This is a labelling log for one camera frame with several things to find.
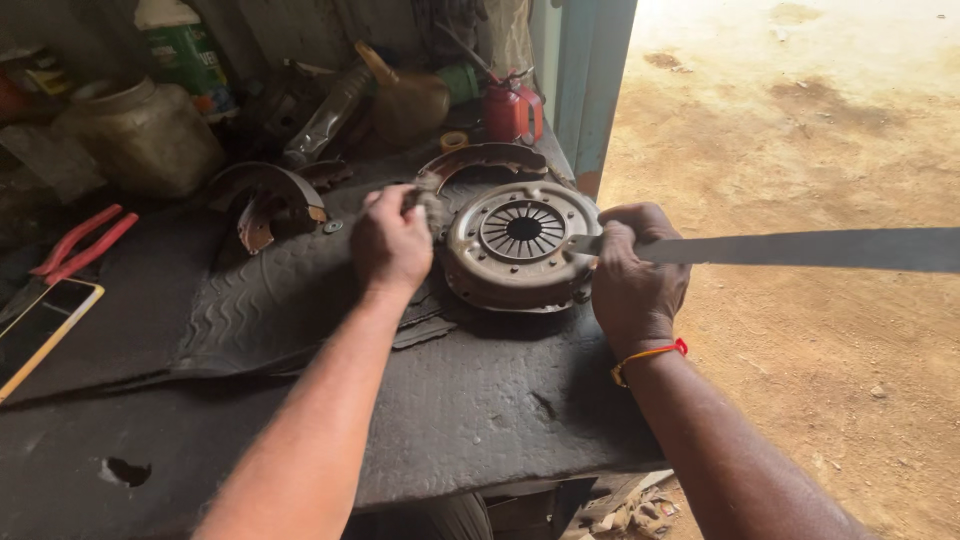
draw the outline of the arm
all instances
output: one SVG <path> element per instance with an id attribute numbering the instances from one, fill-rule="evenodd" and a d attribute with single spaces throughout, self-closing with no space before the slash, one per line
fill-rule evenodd
<path id="1" fill-rule="evenodd" d="M 600 220 L 593 309 L 617 360 L 672 344 L 689 266 L 641 261 L 633 246 L 680 234 L 650 203 Z M 874 538 L 679 353 L 632 360 L 623 373 L 707 540 Z"/>
<path id="2" fill-rule="evenodd" d="M 410 186 L 368 195 L 351 239 L 365 290 L 227 479 L 199 540 L 340 538 L 353 508 L 377 389 L 400 316 L 433 257 Z"/>

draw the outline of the white bottle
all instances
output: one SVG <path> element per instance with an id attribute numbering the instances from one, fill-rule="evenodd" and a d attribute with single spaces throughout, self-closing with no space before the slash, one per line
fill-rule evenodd
<path id="1" fill-rule="evenodd" d="M 133 23 L 146 36 L 163 69 L 162 81 L 186 88 L 207 122 L 239 112 L 212 38 L 197 12 L 181 0 L 140 0 Z"/>

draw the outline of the metal blade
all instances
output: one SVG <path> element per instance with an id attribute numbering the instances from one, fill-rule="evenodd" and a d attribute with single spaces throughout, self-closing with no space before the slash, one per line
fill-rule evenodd
<path id="1" fill-rule="evenodd" d="M 602 238 L 574 234 L 564 249 L 599 255 Z M 634 252 L 643 260 L 679 264 L 713 262 L 960 273 L 960 227 L 657 240 L 637 244 Z"/>

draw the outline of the hand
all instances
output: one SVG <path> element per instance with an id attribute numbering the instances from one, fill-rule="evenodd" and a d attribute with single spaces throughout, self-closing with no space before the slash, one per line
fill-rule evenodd
<path id="1" fill-rule="evenodd" d="M 618 359 L 673 343 L 673 318 L 684 304 L 689 264 L 657 264 L 634 255 L 634 243 L 682 238 L 653 203 L 600 214 L 603 252 L 593 274 L 593 313 Z"/>
<path id="2" fill-rule="evenodd" d="M 364 199 L 350 248 L 368 294 L 397 294 L 409 301 L 430 272 L 433 237 L 423 206 L 400 214 L 403 196 L 413 189 L 412 185 L 391 185 Z"/>

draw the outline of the blue door frame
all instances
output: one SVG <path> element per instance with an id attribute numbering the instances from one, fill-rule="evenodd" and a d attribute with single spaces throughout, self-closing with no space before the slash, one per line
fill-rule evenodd
<path id="1" fill-rule="evenodd" d="M 636 0 L 564 0 L 554 131 L 577 187 L 594 200 L 635 13 Z"/>

